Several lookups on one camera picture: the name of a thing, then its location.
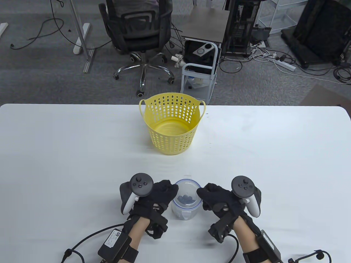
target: wrist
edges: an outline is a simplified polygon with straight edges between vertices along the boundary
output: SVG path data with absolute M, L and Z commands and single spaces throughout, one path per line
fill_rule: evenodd
M 134 226 L 143 228 L 145 230 L 145 229 L 147 229 L 149 224 L 150 224 L 150 219 L 145 218 L 145 217 L 140 217 Z
M 243 226 L 247 225 L 245 220 L 239 216 L 233 223 L 232 225 L 232 229 L 235 231 L 236 229 L 240 229 L 242 228 Z

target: label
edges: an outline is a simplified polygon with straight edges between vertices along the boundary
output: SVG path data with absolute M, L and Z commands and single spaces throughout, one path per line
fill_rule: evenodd
M 119 237 L 119 235 L 121 234 L 121 231 L 114 229 L 111 234 L 109 235 L 109 237 L 106 239 L 105 241 L 105 246 L 108 246 L 109 248 L 112 248 L 114 246 L 114 244 L 116 244 L 116 241 Z

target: hand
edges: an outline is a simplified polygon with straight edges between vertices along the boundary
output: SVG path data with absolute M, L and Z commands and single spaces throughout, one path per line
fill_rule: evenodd
M 149 236 L 158 239 L 167 230 L 168 220 L 161 214 L 168 208 L 169 203 L 176 197 L 178 185 L 171 184 L 169 180 L 154 183 L 148 196 L 140 197 L 134 203 L 130 216 L 124 223 L 123 232 L 129 233 L 134 224 L 141 218 L 150 219 L 150 224 L 145 230 Z
M 204 188 L 197 189 L 196 193 L 203 201 L 203 209 L 213 211 L 219 218 L 222 218 L 228 211 L 233 214 L 235 220 L 240 215 L 246 215 L 245 205 L 240 204 L 240 198 L 232 191 L 208 183 Z
M 168 208 L 169 203 L 176 197 L 177 193 L 178 185 L 171 184 L 169 180 L 154 183 L 151 193 L 148 196 L 140 197 L 134 203 L 132 213 L 138 214 L 138 209 L 144 208 L 147 210 L 154 209 L 159 214 L 162 214 Z

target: floor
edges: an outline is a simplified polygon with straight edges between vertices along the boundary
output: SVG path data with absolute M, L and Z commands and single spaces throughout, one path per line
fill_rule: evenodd
M 88 45 L 99 46 L 109 40 L 94 0 L 76 0 L 82 21 L 92 24 Z M 214 0 L 213 6 L 222 8 L 223 0 Z M 173 1 L 173 23 L 181 29 L 192 8 L 191 0 Z M 116 53 L 111 44 L 95 52 L 89 74 L 83 74 L 84 56 L 73 54 L 73 45 L 59 32 L 40 38 L 32 45 L 11 50 L 10 44 L 20 47 L 27 39 L 37 35 L 41 23 L 51 17 L 47 0 L 19 0 L 16 6 L 11 0 L 0 4 L 0 22 L 9 27 L 0 39 L 0 105 L 6 103 L 80 103 L 80 104 L 136 104 L 135 92 L 140 80 L 139 72 L 125 72 L 115 81 L 112 74 L 129 64 L 128 56 Z M 272 9 L 264 6 L 263 14 Z M 62 32 L 72 41 L 77 34 L 68 5 L 58 8 L 56 16 L 64 20 Z M 43 34 L 56 29 L 54 21 L 47 23 Z M 269 38 L 271 47 L 288 52 L 288 47 L 279 34 Z M 162 72 L 148 71 L 145 97 L 162 92 L 179 92 L 181 71 L 169 62 L 166 66 L 175 74 L 174 85 L 168 85 Z M 223 69 L 233 71 L 239 64 L 226 62 Z M 296 74 L 306 75 L 299 69 Z M 321 78 L 335 81 L 332 73 Z M 218 71 L 217 85 L 213 92 L 213 105 L 298 105 L 316 84 L 351 99 L 351 88 L 347 85 L 291 76 L 280 72 L 272 63 L 251 61 L 245 63 L 237 74 Z

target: desk leg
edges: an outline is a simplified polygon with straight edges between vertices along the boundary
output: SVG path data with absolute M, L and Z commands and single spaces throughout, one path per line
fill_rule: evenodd
M 83 48 L 83 52 L 84 52 L 85 59 L 86 59 L 83 72 L 87 73 L 89 70 L 89 67 L 90 67 L 90 63 L 93 60 L 93 54 L 94 54 L 94 47 L 87 49 L 86 44 L 85 44 L 85 37 L 88 34 L 88 30 L 90 28 L 90 23 L 85 23 L 83 25 L 83 33 L 82 33 L 82 29 L 80 26 L 81 25 L 80 18 L 76 12 L 76 8 L 74 6 L 73 0 L 68 0 L 68 3 L 69 3 L 69 8 L 71 9 L 74 25 L 75 25 L 75 28 L 76 28 L 77 33 L 78 33 L 78 40 L 76 42 L 76 45 L 74 46 L 73 52 L 74 52 L 74 54 L 78 55 L 80 53 L 80 49 L 81 49 L 78 46 L 81 46 Z
M 8 26 L 8 23 L 1 23 L 0 24 L 0 37 L 1 37 L 2 33 L 5 31 L 7 26 Z

